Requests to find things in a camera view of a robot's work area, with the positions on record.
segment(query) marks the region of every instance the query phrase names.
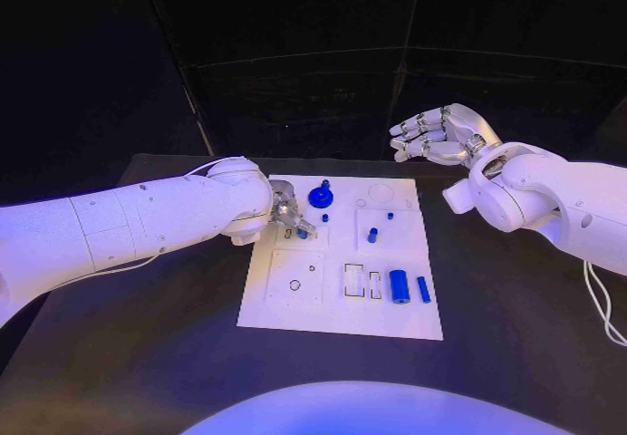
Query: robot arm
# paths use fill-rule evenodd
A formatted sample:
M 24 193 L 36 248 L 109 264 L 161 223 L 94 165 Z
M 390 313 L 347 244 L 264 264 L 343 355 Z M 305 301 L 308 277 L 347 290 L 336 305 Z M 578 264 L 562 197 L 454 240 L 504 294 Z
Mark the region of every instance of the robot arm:
M 525 143 L 501 144 L 461 104 L 421 113 L 390 134 L 396 161 L 425 156 L 470 169 L 442 192 L 454 213 L 477 208 L 501 231 L 538 231 L 568 254 L 627 275 L 627 169 L 568 162 Z
M 218 234 L 239 246 L 258 240 L 268 221 L 314 232 L 298 214 L 294 189 L 284 181 L 284 192 L 272 192 L 275 181 L 249 160 L 223 159 L 206 177 L 193 172 L 0 208 L 0 326 L 50 289 Z

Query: table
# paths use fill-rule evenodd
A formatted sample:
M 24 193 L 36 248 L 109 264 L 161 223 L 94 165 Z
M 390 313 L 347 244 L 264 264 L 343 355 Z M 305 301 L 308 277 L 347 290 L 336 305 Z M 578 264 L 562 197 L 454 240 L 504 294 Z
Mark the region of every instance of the table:
M 262 171 L 415 178 L 444 341 L 236 327 L 252 246 L 215 239 L 55 290 L 0 379 L 4 433 L 171 434 L 236 402 L 307 382 L 421 385 L 576 433 L 623 432 L 627 350 L 604 335 L 581 261 L 532 231 L 455 215 L 461 168 L 254 159 Z M 206 157 L 140 154 L 120 185 Z M 627 329 L 627 279 L 601 269 Z

